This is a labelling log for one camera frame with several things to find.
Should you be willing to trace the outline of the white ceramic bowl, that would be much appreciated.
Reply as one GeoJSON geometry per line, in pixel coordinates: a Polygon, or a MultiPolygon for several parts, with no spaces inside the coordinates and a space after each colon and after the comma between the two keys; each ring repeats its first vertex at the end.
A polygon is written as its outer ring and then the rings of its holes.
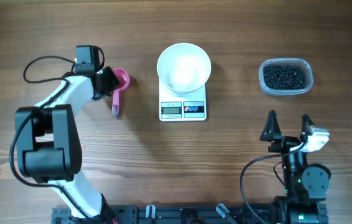
{"type": "Polygon", "coordinates": [[[204,86],[211,76],[208,54],[191,43],[173,44],[158,58],[159,80],[176,95],[187,95],[204,86]]]}

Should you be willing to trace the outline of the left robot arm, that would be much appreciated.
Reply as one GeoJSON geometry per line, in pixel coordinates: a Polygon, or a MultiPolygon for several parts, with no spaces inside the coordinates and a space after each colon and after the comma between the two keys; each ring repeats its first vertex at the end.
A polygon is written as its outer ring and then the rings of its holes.
{"type": "Polygon", "coordinates": [[[9,152],[15,178],[25,185],[51,188],[70,209],[75,223],[118,223],[105,197],[81,170],[82,146],[75,115],[92,100],[117,97],[129,81],[125,71],[69,72],[44,101],[16,111],[16,133],[9,152]]]}

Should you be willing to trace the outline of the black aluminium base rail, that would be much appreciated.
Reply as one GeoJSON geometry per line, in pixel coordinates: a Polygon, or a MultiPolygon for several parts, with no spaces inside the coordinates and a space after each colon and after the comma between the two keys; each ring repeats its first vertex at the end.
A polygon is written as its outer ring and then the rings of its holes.
{"type": "Polygon", "coordinates": [[[116,215],[108,223],[297,223],[326,224],[329,222],[326,205],[288,205],[281,207],[274,203],[253,204],[253,211],[247,206],[226,206],[230,214],[224,219],[216,212],[216,206],[208,207],[156,207],[156,218],[145,217],[146,207],[117,205],[110,208],[116,215]]]}

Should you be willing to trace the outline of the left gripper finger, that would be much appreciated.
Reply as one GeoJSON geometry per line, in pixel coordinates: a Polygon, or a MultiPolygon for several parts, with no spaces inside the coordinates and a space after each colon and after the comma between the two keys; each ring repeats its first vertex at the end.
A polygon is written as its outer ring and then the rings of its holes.
{"type": "Polygon", "coordinates": [[[103,69],[102,83],[104,93],[111,93],[120,85],[120,81],[117,79],[115,72],[110,67],[105,67],[103,69]]]}
{"type": "Polygon", "coordinates": [[[94,101],[98,101],[98,100],[101,100],[102,98],[104,98],[106,96],[111,97],[111,95],[112,95],[111,92],[105,92],[105,93],[96,92],[96,93],[94,93],[93,100],[94,101]]]}

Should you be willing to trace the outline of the clear plastic food container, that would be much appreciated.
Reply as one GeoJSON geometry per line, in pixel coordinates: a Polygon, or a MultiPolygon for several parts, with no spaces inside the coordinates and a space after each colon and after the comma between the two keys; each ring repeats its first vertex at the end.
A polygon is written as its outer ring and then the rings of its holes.
{"type": "Polygon", "coordinates": [[[259,68],[262,93],[271,96],[292,96],[308,92],[313,86],[310,64],[301,58],[272,58],[259,68]]]}

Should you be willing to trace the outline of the pink plastic measuring scoop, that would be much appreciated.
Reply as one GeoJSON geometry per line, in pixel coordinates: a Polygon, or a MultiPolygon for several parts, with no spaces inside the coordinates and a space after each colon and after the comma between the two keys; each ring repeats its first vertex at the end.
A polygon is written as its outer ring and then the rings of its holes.
{"type": "Polygon", "coordinates": [[[130,76],[123,68],[113,69],[120,85],[113,91],[112,115],[117,118],[120,112],[120,92],[126,90],[130,84],[130,76]]]}

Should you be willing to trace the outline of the left grey rail clamp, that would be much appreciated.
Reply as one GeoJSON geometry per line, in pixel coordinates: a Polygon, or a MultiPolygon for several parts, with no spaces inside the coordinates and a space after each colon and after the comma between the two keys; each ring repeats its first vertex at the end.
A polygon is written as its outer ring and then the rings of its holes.
{"type": "Polygon", "coordinates": [[[154,205],[147,205],[145,217],[147,219],[155,219],[156,218],[156,207],[154,205]]]}

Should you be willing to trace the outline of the grey rail clamp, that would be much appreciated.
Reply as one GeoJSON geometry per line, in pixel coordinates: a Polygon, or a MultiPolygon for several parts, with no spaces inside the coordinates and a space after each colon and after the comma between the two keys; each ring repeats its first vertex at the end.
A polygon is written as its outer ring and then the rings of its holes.
{"type": "Polygon", "coordinates": [[[156,207],[154,205],[147,205],[145,217],[147,219],[155,219],[156,218],[156,207]]]}
{"type": "Polygon", "coordinates": [[[226,219],[230,214],[229,209],[223,203],[219,203],[216,206],[216,212],[224,219],[226,219]]]}

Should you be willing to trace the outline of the black beans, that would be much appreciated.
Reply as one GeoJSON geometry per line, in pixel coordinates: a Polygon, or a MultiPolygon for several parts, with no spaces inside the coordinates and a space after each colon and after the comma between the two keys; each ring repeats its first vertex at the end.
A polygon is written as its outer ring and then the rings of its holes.
{"type": "Polygon", "coordinates": [[[305,72],[296,65],[264,67],[264,82],[275,90],[298,90],[305,87],[305,72]]]}

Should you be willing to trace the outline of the right grey rail clamp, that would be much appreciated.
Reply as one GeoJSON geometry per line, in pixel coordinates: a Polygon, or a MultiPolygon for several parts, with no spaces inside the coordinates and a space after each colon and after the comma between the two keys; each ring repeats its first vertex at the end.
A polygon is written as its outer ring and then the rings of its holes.
{"type": "Polygon", "coordinates": [[[226,219],[230,214],[229,209],[223,203],[219,203],[216,206],[216,212],[224,219],[226,219]]]}

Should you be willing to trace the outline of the white digital kitchen scale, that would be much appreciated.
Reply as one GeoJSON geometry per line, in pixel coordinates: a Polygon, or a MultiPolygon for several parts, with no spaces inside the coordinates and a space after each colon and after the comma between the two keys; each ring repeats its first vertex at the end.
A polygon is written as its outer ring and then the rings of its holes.
{"type": "Polygon", "coordinates": [[[159,82],[159,119],[163,122],[204,121],[207,118],[206,86],[177,95],[159,82]]]}

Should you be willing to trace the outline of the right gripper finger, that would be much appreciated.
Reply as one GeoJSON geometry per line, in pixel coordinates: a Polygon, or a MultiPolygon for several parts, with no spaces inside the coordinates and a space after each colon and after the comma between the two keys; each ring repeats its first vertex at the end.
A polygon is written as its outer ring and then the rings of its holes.
{"type": "Polygon", "coordinates": [[[271,110],[259,139],[261,141],[275,141],[281,138],[282,133],[278,125],[277,113],[275,110],[271,110]]]}
{"type": "Polygon", "coordinates": [[[313,126],[313,121],[308,114],[304,114],[302,116],[302,131],[300,135],[301,139],[306,139],[308,136],[312,135],[311,126],[313,126]]]}

